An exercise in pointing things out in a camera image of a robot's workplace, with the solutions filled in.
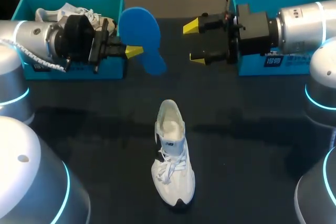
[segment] shoe tongue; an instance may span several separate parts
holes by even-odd
[[[169,154],[171,156],[180,156],[180,154],[183,151],[183,144],[184,144],[184,141],[185,141],[184,137],[182,137],[181,140],[176,141],[176,140],[171,140],[171,139],[168,139],[168,138],[164,138],[160,134],[158,134],[158,136],[160,137],[162,149],[167,154]]]

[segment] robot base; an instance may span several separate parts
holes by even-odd
[[[0,223],[88,224],[88,193],[24,123],[0,116]]]

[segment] screw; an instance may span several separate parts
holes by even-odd
[[[40,29],[40,28],[36,28],[36,29],[33,31],[33,34],[38,35],[40,32],[41,32],[41,29]]]

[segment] small hole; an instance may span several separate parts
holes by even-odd
[[[17,160],[19,160],[22,163],[27,163],[29,162],[29,158],[26,155],[20,155],[17,157]]]

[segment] blue light strip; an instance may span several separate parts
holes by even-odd
[[[64,201],[63,201],[63,204],[62,204],[61,208],[59,209],[58,213],[56,214],[55,218],[53,219],[53,221],[50,224],[55,224],[58,221],[59,217],[62,215],[62,213],[64,211],[65,205],[67,204],[67,201],[68,201],[68,198],[69,198],[70,175],[69,175],[68,168],[65,164],[64,164],[64,167],[65,167],[65,171],[67,172],[67,179],[68,179],[67,192],[65,193],[65,198],[64,198]]]
[[[327,37],[327,21],[325,19],[325,13],[323,6],[320,2],[316,2],[316,4],[320,8],[321,16],[322,16],[322,44],[325,42],[326,37]]]
[[[10,100],[8,102],[0,102],[0,106],[5,106],[5,105],[9,105],[11,103],[17,102],[17,101],[21,100],[22,98],[24,98],[26,95],[28,95],[28,93],[29,93],[29,88],[27,89],[27,91],[23,95],[20,95],[18,98],[15,98],[15,99]]]
[[[313,103],[315,104],[316,106],[320,107],[320,108],[323,108],[325,110],[336,110],[336,108],[331,108],[331,107],[326,107],[326,106],[323,106],[319,103],[317,103],[316,101],[314,101],[309,95],[308,95],[308,91],[307,91],[307,85],[305,86],[305,92],[306,92],[306,96],[308,97],[308,99]]]
[[[336,198],[334,196],[334,194],[332,193],[331,189],[330,189],[330,186],[329,186],[329,183],[328,183],[328,179],[327,179],[327,169],[326,169],[326,166],[327,166],[327,160],[328,160],[328,157],[329,157],[329,154],[331,153],[331,151],[333,150],[331,149],[328,154],[326,155],[326,157],[324,158],[324,162],[323,162],[323,178],[324,178],[324,183],[325,183],[325,186],[327,188],[327,191],[329,193],[329,196],[332,200],[332,202],[334,202],[335,206],[336,206]]]

